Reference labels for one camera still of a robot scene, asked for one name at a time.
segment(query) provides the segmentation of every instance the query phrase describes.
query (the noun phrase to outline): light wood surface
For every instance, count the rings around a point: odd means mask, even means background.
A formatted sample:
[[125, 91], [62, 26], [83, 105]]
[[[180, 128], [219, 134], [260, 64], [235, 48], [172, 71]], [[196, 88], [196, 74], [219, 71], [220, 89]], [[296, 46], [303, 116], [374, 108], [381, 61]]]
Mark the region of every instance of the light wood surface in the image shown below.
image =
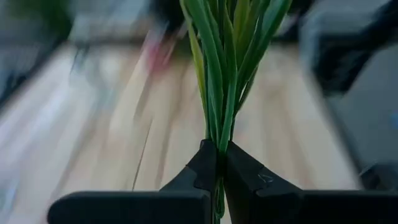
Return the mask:
[[[18, 183], [8, 224], [45, 223], [48, 206], [77, 190], [159, 189], [204, 136], [189, 58], [151, 73], [138, 48], [93, 47], [78, 67], [75, 53], [70, 45], [59, 49], [1, 113], [0, 181]], [[234, 141], [304, 189], [356, 189], [323, 110], [297, 50], [271, 47], [238, 114]]]

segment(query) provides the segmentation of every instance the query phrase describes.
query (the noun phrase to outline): black holder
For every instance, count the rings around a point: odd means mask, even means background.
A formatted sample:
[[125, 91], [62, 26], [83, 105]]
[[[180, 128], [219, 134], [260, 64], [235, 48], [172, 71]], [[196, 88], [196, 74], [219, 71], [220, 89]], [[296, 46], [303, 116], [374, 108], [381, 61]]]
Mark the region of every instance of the black holder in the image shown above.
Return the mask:
[[[209, 140], [158, 192], [78, 192], [50, 207], [49, 224], [214, 223], [216, 147]], [[395, 192], [301, 190], [235, 143], [226, 154], [224, 187], [232, 223], [343, 221], [397, 223]]]

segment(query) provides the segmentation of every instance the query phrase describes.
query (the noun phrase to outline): black machine part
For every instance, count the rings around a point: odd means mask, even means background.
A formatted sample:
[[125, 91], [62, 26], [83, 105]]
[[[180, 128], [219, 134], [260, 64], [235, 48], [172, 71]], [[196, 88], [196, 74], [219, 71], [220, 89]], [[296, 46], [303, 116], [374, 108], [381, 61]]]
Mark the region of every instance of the black machine part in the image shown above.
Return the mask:
[[[216, 148], [203, 140], [187, 166], [158, 192], [78, 192], [57, 200], [49, 224], [214, 223]], [[235, 143], [224, 186], [232, 223], [366, 221], [397, 223], [398, 195], [386, 191], [301, 190]]]

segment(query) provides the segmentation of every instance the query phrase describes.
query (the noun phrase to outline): wooden floor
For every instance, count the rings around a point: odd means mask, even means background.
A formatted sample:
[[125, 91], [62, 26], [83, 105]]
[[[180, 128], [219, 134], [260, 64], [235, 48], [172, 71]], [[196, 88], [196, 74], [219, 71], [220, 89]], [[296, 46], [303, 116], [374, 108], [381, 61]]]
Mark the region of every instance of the wooden floor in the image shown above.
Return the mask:
[[[45, 223], [48, 206], [77, 190], [159, 189], [204, 136], [189, 58], [149, 74], [138, 48], [91, 48], [83, 65], [73, 67], [75, 54], [70, 45], [59, 49], [2, 111], [8, 224]], [[238, 114], [234, 141], [299, 187], [359, 187], [293, 47], [268, 51]]]

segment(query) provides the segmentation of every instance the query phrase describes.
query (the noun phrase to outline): blurred background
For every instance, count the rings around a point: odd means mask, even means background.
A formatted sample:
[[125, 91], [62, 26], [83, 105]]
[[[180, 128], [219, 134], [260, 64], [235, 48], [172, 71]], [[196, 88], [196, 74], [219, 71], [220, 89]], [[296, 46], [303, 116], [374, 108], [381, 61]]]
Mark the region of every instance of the blurred background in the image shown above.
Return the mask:
[[[397, 190], [397, 57], [398, 1], [293, 0], [236, 142], [303, 188]], [[203, 137], [195, 79], [177, 0], [0, 0], [0, 221], [167, 183]]]

